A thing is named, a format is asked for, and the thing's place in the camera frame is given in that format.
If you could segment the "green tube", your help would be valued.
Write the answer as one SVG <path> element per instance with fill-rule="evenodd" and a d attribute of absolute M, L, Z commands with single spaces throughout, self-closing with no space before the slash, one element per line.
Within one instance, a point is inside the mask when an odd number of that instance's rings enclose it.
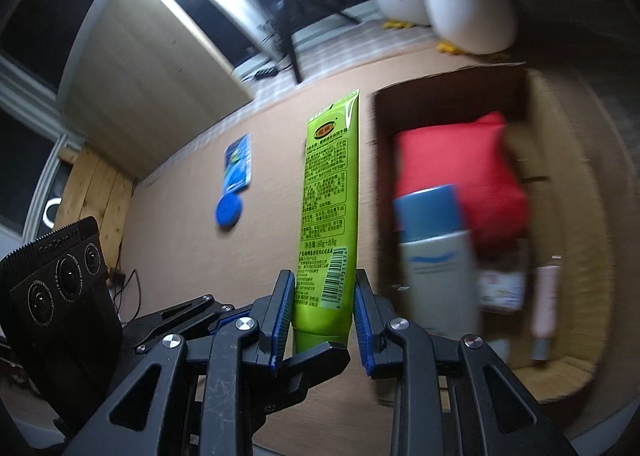
<path fill-rule="evenodd" d="M 355 90 L 307 123 L 293 311 L 294 349 L 348 343 L 358 253 L 359 101 Z"/>

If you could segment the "white sunscreen bottle blue cap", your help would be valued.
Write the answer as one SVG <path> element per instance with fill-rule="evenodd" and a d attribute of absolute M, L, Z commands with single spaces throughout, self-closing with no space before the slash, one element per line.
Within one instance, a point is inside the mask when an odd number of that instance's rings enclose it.
<path fill-rule="evenodd" d="M 407 317 L 437 337 L 479 333 L 475 257 L 454 186 L 401 196 L 394 210 Z"/>

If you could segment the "patterned tissue pack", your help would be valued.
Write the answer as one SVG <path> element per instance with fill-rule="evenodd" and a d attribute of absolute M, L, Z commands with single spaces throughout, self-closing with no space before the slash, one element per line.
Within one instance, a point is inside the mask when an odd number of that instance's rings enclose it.
<path fill-rule="evenodd" d="M 526 279 L 521 272 L 498 272 L 485 269 L 478 273 L 480 306 L 486 311 L 511 314 L 518 312 L 525 299 Z"/>

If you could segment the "pink bottle grey cap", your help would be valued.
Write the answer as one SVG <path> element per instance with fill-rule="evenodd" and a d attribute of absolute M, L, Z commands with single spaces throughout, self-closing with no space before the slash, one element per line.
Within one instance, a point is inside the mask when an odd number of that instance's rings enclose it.
<path fill-rule="evenodd" d="M 532 350 L 530 359 L 534 363 L 548 360 L 552 340 L 558 324 L 558 291 L 562 257 L 555 255 L 551 262 L 536 269 L 532 309 Z"/>

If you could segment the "red fabric pouch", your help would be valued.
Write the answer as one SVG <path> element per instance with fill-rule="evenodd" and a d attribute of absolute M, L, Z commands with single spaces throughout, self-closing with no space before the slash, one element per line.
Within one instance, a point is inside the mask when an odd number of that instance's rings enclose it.
<path fill-rule="evenodd" d="M 506 120 L 494 111 L 471 123 L 401 132 L 395 195 L 452 185 L 474 247 L 498 254 L 525 236 L 528 204 L 508 162 Z"/>

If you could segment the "blue round container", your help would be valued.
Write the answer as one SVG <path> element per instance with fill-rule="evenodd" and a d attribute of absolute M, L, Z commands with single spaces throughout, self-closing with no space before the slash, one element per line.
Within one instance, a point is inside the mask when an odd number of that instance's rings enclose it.
<path fill-rule="evenodd" d="M 222 229 L 235 227 L 242 214 L 242 199 L 235 193 L 224 194 L 215 209 L 215 220 Z"/>

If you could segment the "cardboard box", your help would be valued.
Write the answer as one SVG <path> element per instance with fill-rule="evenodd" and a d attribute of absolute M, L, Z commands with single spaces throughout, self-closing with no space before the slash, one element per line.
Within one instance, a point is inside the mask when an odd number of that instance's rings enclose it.
<path fill-rule="evenodd" d="M 399 133 L 468 123 L 499 111 L 506 149 L 528 197 L 529 243 L 542 265 L 560 260 L 559 321 L 550 360 L 530 358 L 524 321 L 499 316 L 484 332 L 511 342 L 509 365 L 541 403 L 565 400 L 593 379 L 608 343 L 617 260 L 613 224 L 587 157 L 585 139 L 568 112 L 587 109 L 583 90 L 562 101 L 548 76 L 516 64 L 442 72 L 387 86 L 372 96 L 376 145 L 376 286 L 395 303 L 402 271 L 392 209 Z"/>

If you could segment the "blue blister pack card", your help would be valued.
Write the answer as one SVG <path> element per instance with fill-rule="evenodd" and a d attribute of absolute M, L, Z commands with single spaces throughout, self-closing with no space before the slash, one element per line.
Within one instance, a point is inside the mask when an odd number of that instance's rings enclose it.
<path fill-rule="evenodd" d="M 224 152 L 224 175 L 222 193 L 237 193 L 250 185 L 252 180 L 252 138 L 244 134 Z"/>

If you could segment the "pine wood plank panel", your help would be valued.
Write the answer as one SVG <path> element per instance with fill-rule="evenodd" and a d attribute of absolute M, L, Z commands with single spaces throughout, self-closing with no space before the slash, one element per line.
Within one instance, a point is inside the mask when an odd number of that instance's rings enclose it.
<path fill-rule="evenodd" d="M 64 147 L 58 159 L 72 169 L 56 211 L 54 228 L 94 217 L 106 266 L 118 268 L 134 179 L 87 145 L 79 151 Z"/>

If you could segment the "black power strip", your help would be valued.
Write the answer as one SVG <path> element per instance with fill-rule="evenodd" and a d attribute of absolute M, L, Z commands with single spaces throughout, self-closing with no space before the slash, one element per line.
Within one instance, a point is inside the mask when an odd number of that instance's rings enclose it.
<path fill-rule="evenodd" d="M 256 71 L 253 75 L 255 81 L 262 81 L 266 78 L 274 78 L 279 74 L 277 67 L 264 68 Z"/>

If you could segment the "wooden headboard panel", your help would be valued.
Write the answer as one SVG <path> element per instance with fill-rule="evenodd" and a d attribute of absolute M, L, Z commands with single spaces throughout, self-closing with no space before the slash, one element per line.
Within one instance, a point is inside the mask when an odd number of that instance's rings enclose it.
<path fill-rule="evenodd" d="M 175 0 L 94 0 L 56 102 L 92 147 L 144 179 L 253 98 Z"/>

